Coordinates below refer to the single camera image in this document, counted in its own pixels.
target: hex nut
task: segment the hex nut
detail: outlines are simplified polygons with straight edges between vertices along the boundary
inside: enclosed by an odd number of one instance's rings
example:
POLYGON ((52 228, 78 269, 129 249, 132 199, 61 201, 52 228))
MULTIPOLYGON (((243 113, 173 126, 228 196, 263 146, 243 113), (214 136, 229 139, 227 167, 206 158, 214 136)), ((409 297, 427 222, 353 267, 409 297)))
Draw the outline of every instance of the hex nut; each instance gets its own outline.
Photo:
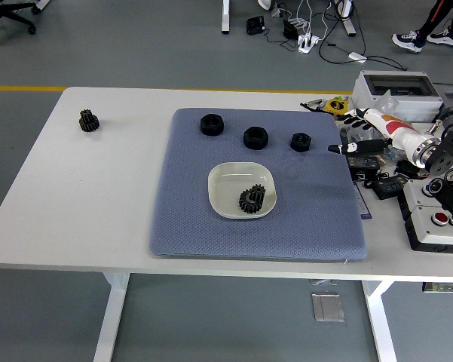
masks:
POLYGON ((311 137, 306 133, 295 133, 289 146, 297 152, 305 152, 310 149, 311 137))
POLYGON ((209 114, 201 119, 201 132, 207 136, 218 136, 225 129, 220 115, 209 114))
POLYGON ((268 133, 261 127, 250 127, 244 131, 244 145, 249 149, 263 149, 268 144, 268 133))

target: charger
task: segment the charger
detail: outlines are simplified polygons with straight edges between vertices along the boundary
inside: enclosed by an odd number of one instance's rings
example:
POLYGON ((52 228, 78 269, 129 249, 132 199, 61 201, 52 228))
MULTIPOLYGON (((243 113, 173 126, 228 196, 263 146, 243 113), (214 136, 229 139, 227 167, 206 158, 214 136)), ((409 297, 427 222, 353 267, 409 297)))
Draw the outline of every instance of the charger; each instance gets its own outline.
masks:
POLYGON ((287 39, 298 39, 298 30, 288 20, 283 20, 283 36, 287 39))
POLYGON ((248 35, 261 34, 265 31, 265 19, 263 16, 252 17, 246 21, 246 32, 248 35))

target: white device base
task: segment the white device base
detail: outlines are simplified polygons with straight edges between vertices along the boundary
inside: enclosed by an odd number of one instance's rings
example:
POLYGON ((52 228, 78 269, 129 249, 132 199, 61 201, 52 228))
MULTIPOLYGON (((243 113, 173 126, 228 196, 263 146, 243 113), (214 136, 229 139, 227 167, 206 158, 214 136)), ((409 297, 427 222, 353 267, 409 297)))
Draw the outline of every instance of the white device base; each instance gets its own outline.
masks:
POLYGON ((311 49, 315 46, 320 38, 316 35, 305 34, 298 37, 298 51, 302 54, 310 53, 311 49))

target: control panel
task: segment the control panel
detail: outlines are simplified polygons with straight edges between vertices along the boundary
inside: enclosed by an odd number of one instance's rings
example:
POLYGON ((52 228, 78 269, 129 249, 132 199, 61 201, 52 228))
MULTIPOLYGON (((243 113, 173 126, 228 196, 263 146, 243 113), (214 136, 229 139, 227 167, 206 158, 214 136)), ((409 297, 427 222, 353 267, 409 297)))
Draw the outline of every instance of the control panel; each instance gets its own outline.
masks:
POLYGON ((410 179, 398 197, 411 248, 453 253, 453 215, 429 193, 428 184, 410 179))

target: metal plate on floor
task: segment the metal plate on floor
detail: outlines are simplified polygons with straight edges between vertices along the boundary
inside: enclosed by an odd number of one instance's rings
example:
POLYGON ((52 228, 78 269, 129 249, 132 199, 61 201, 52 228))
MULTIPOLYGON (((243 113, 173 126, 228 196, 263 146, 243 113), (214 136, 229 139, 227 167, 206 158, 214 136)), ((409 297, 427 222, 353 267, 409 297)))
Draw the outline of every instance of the metal plate on floor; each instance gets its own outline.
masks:
POLYGON ((313 293, 315 320, 318 322, 343 322, 344 310, 337 293, 313 293))

